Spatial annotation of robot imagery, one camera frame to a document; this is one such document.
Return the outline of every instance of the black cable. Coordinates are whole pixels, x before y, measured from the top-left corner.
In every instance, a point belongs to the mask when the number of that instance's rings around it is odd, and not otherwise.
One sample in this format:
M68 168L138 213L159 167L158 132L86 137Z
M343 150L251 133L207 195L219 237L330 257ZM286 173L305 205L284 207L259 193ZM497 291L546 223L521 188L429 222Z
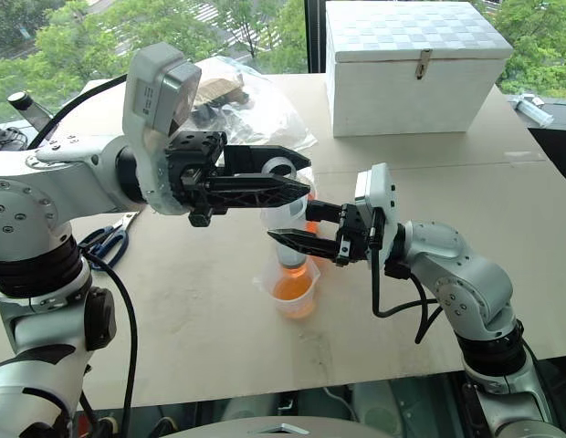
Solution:
M399 306L395 306L394 308L389 308L388 310L381 310L381 293L380 293L380 260L378 255L378 250L371 251L371 269L372 269L372 313L377 318L388 318L398 313L402 310L406 310L408 308L414 308L415 306L422 306L424 304L423 300L417 301L409 301L408 303L400 304ZM436 299L427 299L427 304L435 304L437 303Z
M89 419L90 426L92 426L92 431L94 432L97 427L99 427L99 419L97 418L96 413L92 410L92 406L90 406L89 400L86 398L84 391L80 394L80 406L82 406L82 410Z
M127 387L125 389L125 400L122 406L122 423L121 423L121 438L128 438L129 436L129 421L131 420L131 399L133 395L133 387L135 385L135 369L137 368L137 318L135 317L135 309L131 303L131 297L125 285L122 284L121 279L115 271L113 271L110 266L104 262L101 258L96 257L87 251L87 248L83 248L83 255L92 263L99 266L121 292L122 300L127 308L127 314L129 315L129 329L131 332L131 353L129 357L129 372L127 375Z
M555 405L555 395L550 390L549 384L547 383L547 380L545 379L545 377L542 374L542 369L540 368L540 361L537 359L534 351L532 350L532 348L529 346L529 344L527 343L527 341L524 338L522 339L522 345L524 346L526 351L529 352L529 355L532 358L532 364L535 367L535 372L539 376L540 385L542 386L542 390L543 390L543 392L545 392L545 395L547 396L547 400L549 400L549 405L550 405L550 410L551 410L551 414L550 414L551 419L550 420L551 420L552 423L554 423L555 425L557 425L561 428L561 424L559 422L559 415L557 414L557 407Z
M419 328L419 331L417 331L417 336L415 336L414 338L414 343L415 344L420 344L421 341L423 340L423 338L425 337L425 334L427 333L427 330L429 330L429 328L431 327L431 325L434 323L434 321L437 319L437 317L441 314L441 312L444 310L444 308L442 308L441 306L439 306L438 308L436 308L433 313L431 314L431 316L429 317L429 319L426 321L426 323L424 324L423 328Z
M102 91L106 91L107 89L112 89L113 87L123 83L127 80L127 75L121 75L118 78L109 80L104 84L100 84L94 89L89 89L87 92L76 96L72 101L70 101L64 108L62 108L58 113L54 116L52 120L46 123L46 126L42 128L42 130L37 134L37 136L33 139L31 143L29 143L28 149L37 149L40 145L42 140L46 138L46 136L56 128L58 125L73 109L75 109L78 105L84 103L86 100L96 96L97 94L101 93Z
M417 334L414 337L414 343L418 344L418 341L421 337L421 333L423 332L425 325L427 324L427 317L429 314L429 307L427 305L427 295L425 294L425 289L423 289L423 285L419 281L419 278L416 277L415 274L409 274L411 281L413 281L414 286L417 288L417 292L419 293L419 297L421 298L421 319L419 320L419 328L417 329Z

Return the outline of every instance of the checkered pattern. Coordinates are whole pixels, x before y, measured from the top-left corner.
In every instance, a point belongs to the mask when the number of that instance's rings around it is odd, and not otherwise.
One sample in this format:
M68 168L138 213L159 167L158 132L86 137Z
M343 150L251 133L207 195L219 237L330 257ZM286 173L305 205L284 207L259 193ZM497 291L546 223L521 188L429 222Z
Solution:
M329 35L339 52L490 50L512 47L470 3L326 2Z

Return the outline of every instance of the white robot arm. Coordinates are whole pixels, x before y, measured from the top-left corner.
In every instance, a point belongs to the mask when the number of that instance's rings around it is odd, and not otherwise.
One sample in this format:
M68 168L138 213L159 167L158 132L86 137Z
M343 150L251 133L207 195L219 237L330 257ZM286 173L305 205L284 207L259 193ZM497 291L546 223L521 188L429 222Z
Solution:
M371 261L372 311L380 318L396 313L378 308L380 268L384 266L389 276L418 278L456 333L467 376L492 434L565 437L551 424L550 407L510 305L512 284L506 272L476 254L448 225L398 224L395 193L387 165L376 164L359 174L354 204L309 204L308 220L339 224L335 241L300 230L269 234L283 245L339 266Z
M112 295L91 284L71 219L149 203L208 226L229 208L275 207L309 192L261 173L277 157L308 166L294 151L177 130L199 78L175 48L146 47L127 77L124 136L55 136L40 149L0 151L0 315L16 355L0 363L0 438L71 436L88 361L116 332Z

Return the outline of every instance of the glass window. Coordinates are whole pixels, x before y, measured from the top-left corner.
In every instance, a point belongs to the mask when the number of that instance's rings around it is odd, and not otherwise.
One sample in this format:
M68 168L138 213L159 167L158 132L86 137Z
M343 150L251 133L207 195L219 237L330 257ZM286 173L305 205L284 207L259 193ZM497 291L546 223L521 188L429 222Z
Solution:
M325 68L325 1L332 0L307 0L309 33L317 35L315 43L310 39L310 59L320 51L312 71ZM566 0L469 1L514 47L498 78L502 92L566 98Z
M0 0L0 122L21 119L11 93L56 111L159 41L192 61L224 55L263 73L307 72L303 11L303 0Z

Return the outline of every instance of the metal bracket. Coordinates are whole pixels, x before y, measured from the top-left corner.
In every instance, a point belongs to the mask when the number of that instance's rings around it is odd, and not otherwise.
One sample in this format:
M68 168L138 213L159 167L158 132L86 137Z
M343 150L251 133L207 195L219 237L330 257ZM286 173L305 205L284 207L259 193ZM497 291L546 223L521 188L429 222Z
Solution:
M417 63L417 69L415 70L415 76L417 79L422 79L425 75L425 72L429 68L429 58L431 57L431 53L433 49L425 48L421 50L421 55L419 57L419 62Z

